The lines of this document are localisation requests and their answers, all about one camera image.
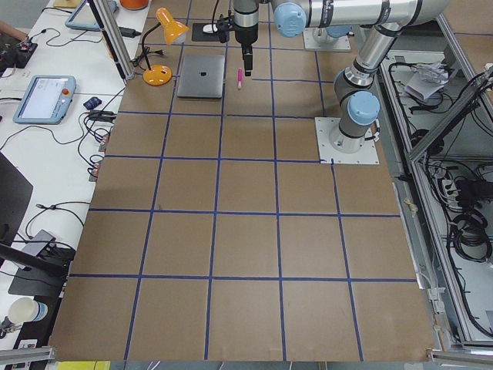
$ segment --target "white desk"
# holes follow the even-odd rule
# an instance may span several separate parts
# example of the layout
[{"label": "white desk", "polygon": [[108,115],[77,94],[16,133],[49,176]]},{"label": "white desk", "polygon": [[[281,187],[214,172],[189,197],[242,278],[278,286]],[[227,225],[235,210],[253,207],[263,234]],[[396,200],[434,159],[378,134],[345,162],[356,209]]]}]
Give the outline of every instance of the white desk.
[{"label": "white desk", "polygon": [[[120,26],[141,32],[147,12],[148,8],[134,12],[119,6],[116,21]],[[40,15],[29,35],[35,35],[42,29],[54,28],[58,29],[62,36],[52,42],[57,45],[66,42],[81,32],[67,29],[64,24],[66,18],[67,15],[63,12],[47,10]],[[47,31],[34,39],[39,47],[27,68],[17,69],[11,77],[0,79],[0,97],[22,97],[32,76],[37,74],[74,76],[77,89],[67,115],[59,125],[47,126],[58,140],[65,142],[81,136],[78,118],[86,111],[82,105],[86,100],[91,96],[98,96],[102,100],[102,105],[99,107],[101,109],[124,85],[103,42],[98,44],[74,42],[61,48],[47,46],[45,41],[54,35],[55,32]],[[84,39],[96,41],[100,37],[98,32],[88,32],[83,36]],[[139,47],[138,42],[139,37],[125,39],[131,57],[135,55]],[[122,93],[112,101],[107,110],[118,111],[121,95]],[[7,137],[24,127],[12,121],[17,106],[16,101],[0,103],[0,115],[3,116],[0,122],[0,146]],[[95,127],[98,126],[108,126],[108,124],[97,123]],[[78,142],[61,146],[53,141],[49,132],[31,128],[14,136],[2,150],[34,187],[29,208],[19,230],[22,235],[24,235],[25,224],[40,211],[35,206],[37,203],[51,205],[70,200],[88,202],[91,200],[95,184],[88,181],[89,175],[86,170],[88,165],[77,154],[77,145]],[[81,152],[84,157],[89,158],[92,154],[98,153],[98,148],[99,144],[89,135],[81,146]],[[70,204],[67,207],[85,220],[89,206]],[[81,225],[74,216],[60,211],[45,212],[32,224],[30,232],[35,234],[40,229],[47,230],[56,237],[56,240],[74,248],[77,248],[82,232]],[[0,270],[15,274],[17,267],[6,261]],[[0,274],[1,319],[7,315],[10,304],[19,298],[19,296],[7,293],[11,282],[12,277]],[[12,349],[17,337],[18,331],[0,340],[0,350]]]}]

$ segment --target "white cup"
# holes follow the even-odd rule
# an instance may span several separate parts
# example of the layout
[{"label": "white cup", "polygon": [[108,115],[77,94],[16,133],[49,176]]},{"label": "white cup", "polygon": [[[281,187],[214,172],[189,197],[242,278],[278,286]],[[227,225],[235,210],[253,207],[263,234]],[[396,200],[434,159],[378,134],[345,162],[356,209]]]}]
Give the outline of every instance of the white cup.
[{"label": "white cup", "polygon": [[12,303],[8,310],[8,319],[14,324],[42,320],[48,313],[48,306],[32,298],[23,297]]}]

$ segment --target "tablet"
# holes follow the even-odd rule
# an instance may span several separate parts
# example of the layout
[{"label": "tablet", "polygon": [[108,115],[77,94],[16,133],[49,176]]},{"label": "tablet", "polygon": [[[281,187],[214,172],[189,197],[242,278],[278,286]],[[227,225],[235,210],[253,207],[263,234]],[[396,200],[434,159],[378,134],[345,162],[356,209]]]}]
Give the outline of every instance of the tablet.
[{"label": "tablet", "polygon": [[[118,8],[114,0],[108,0],[109,8],[115,12]],[[77,8],[65,21],[65,25],[71,29],[85,29],[86,31],[99,31],[98,23],[94,18],[87,0],[82,0]]]},{"label": "tablet", "polygon": [[15,112],[16,123],[60,123],[75,92],[73,76],[34,76]]}]

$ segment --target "pink pen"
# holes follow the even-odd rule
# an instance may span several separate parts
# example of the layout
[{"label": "pink pen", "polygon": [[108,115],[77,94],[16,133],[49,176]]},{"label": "pink pen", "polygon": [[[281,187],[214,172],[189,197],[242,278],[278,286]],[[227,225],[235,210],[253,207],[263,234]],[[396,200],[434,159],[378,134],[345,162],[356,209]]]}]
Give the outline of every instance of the pink pen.
[{"label": "pink pen", "polygon": [[242,83],[243,83],[243,69],[238,68],[238,90],[241,89]]}]

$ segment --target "metal plate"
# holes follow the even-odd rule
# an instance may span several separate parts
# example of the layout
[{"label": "metal plate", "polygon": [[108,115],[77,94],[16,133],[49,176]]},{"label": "metal plate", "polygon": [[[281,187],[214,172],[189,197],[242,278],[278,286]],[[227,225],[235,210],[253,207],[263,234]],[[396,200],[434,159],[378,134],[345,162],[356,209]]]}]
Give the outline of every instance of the metal plate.
[{"label": "metal plate", "polygon": [[305,29],[303,31],[303,40],[306,50],[318,52],[350,52],[351,45],[347,36],[340,37],[334,42],[318,42],[314,39],[314,29]]},{"label": "metal plate", "polygon": [[329,142],[329,132],[339,123],[339,118],[316,117],[315,126],[317,128],[318,153],[321,163],[342,163],[342,164],[380,164],[378,161],[377,149],[373,140],[365,141],[361,149],[355,154],[341,153],[334,149]]}]

